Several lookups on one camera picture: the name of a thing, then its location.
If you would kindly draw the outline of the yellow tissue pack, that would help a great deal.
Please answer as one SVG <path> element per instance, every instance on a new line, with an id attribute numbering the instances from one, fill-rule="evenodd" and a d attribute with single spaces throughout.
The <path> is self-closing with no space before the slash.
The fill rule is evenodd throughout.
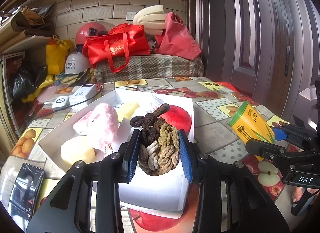
<path id="1" fill-rule="evenodd" d="M 231 117 L 228 126 L 240 140 L 247 144 L 250 139 L 274 144 L 274 132 L 262 116 L 247 101 L 240 106 L 227 106 L 227 114 Z"/>

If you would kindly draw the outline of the braided rope knot toy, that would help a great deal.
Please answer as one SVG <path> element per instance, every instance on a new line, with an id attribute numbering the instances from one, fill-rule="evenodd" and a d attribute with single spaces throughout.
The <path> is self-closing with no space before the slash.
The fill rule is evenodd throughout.
<path id="1" fill-rule="evenodd" d="M 180 139 L 175 126 L 161 117 L 170 110 L 166 103 L 152 113 L 131 118 L 130 125 L 141 128 L 139 167 L 150 176 L 161 176 L 176 168 L 180 161 Z"/>

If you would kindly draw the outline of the white safety helmet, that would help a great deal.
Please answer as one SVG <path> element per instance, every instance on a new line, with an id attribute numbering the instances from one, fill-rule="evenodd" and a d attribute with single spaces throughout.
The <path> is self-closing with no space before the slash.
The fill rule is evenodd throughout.
<path id="1" fill-rule="evenodd" d="M 89 60 L 86 56 L 84 56 L 80 52 L 73 52 L 66 59 L 65 74 L 66 75 L 69 75 L 69 74 L 78 75 L 81 72 L 84 72 L 90 68 L 91 68 L 91 65 L 90 65 Z"/>

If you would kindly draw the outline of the red plastic bag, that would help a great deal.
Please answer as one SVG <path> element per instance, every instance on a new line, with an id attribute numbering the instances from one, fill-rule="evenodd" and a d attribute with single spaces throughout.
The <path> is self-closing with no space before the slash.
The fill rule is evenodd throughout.
<path id="1" fill-rule="evenodd" d="M 153 52 L 162 55 L 178 56 L 194 60 L 201 54 L 201 49 L 190 34 L 183 20 L 175 13 L 165 16 L 165 31 L 155 35 L 157 46 Z"/>

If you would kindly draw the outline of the small white wireless charger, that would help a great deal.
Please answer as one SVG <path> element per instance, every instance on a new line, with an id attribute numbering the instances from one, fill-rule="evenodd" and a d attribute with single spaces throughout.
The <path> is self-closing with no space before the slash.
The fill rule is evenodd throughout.
<path id="1" fill-rule="evenodd" d="M 69 96 L 59 96 L 52 104 L 52 110 L 61 110 L 69 106 Z"/>

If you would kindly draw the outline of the metal storage shelf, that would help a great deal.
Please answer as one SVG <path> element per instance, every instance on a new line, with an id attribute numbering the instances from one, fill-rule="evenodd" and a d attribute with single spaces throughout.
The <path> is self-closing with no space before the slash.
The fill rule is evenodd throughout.
<path id="1" fill-rule="evenodd" d="M 13 136 L 21 134 L 25 127 L 24 118 L 28 106 L 21 100 L 13 100 L 9 94 L 11 74 L 21 65 L 27 64 L 34 71 L 46 65 L 46 54 L 38 59 L 32 56 L 36 49 L 46 49 L 46 44 L 54 35 L 54 24 L 49 20 L 53 5 L 17 10 L 7 14 L 1 22 L 1 121 L 5 130 Z"/>

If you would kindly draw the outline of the red tote bag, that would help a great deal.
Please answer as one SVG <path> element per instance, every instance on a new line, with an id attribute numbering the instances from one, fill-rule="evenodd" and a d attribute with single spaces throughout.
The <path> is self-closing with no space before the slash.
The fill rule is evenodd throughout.
<path id="1" fill-rule="evenodd" d="M 107 35 L 89 36 L 82 47 L 92 67 L 106 60 L 111 72 L 117 73 L 125 68 L 131 56 L 151 54 L 144 26 L 120 24 L 112 28 Z"/>

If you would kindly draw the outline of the red safety helmet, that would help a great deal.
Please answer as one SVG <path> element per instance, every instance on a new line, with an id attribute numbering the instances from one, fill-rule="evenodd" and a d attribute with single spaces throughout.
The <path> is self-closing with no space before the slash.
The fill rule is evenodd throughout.
<path id="1" fill-rule="evenodd" d="M 95 37 L 100 35 L 107 35 L 108 31 L 103 26 L 103 24 L 99 22 L 89 22 L 84 24 L 77 31 L 75 35 L 75 44 L 84 44 L 87 37 Z"/>

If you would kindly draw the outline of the pink plush toy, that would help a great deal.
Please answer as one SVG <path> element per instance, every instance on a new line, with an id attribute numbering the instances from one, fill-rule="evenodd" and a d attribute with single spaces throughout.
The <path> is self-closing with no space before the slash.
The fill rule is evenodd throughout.
<path id="1" fill-rule="evenodd" d="M 117 136 L 118 126 L 117 112 L 107 103 L 97 105 L 89 116 L 87 136 L 104 156 L 113 153 L 111 144 Z"/>

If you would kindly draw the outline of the red plush apple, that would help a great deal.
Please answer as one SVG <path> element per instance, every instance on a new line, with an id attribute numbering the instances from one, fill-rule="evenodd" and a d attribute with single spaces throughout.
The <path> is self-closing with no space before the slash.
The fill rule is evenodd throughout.
<path id="1" fill-rule="evenodd" d="M 187 134 L 190 131 L 192 119 L 188 112 L 181 107 L 170 105 L 169 110 L 159 117 L 178 130 L 184 130 Z"/>

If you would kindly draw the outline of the plaid covered bench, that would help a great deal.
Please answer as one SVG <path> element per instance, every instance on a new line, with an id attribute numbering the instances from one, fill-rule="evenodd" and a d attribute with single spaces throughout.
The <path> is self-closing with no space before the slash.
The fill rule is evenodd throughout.
<path id="1" fill-rule="evenodd" d="M 149 78 L 203 76 L 204 65 L 200 57 L 188 60 L 178 56 L 151 54 L 131 56 L 129 64 L 113 73 L 107 61 L 97 63 L 94 76 L 97 82 L 140 80 Z"/>

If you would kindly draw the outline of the small yellow sponge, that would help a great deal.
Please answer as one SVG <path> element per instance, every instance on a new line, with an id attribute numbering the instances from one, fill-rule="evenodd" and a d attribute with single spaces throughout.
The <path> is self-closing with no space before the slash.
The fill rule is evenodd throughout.
<path id="1" fill-rule="evenodd" d="M 122 122 L 124 118 L 129 119 L 138 107 L 138 103 L 121 103 L 115 108 L 118 116 L 118 121 Z"/>

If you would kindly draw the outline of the yellow shopping bag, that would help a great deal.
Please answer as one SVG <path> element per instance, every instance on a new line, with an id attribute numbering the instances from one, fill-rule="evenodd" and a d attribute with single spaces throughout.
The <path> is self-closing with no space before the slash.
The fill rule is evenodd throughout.
<path id="1" fill-rule="evenodd" d="M 46 64 L 48 74 L 58 75 L 65 70 L 66 58 L 73 52 L 70 39 L 60 40 L 57 35 L 46 45 Z"/>

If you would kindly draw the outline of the pink tissue pack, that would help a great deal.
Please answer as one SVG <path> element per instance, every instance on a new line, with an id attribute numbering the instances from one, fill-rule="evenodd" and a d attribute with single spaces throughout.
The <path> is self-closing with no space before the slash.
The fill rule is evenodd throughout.
<path id="1" fill-rule="evenodd" d="M 76 132 L 76 134 L 87 135 L 89 126 L 93 120 L 92 113 L 93 111 L 89 111 L 73 125 L 73 129 Z"/>

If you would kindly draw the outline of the white foam block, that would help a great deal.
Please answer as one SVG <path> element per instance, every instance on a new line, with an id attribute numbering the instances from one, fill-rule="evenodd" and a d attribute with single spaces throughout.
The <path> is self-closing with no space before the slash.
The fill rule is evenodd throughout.
<path id="1" fill-rule="evenodd" d="M 117 152 L 122 143 L 129 141 L 131 137 L 131 125 L 129 119 L 123 119 L 121 124 L 118 127 L 118 131 L 116 133 L 116 137 L 111 144 L 112 150 Z"/>

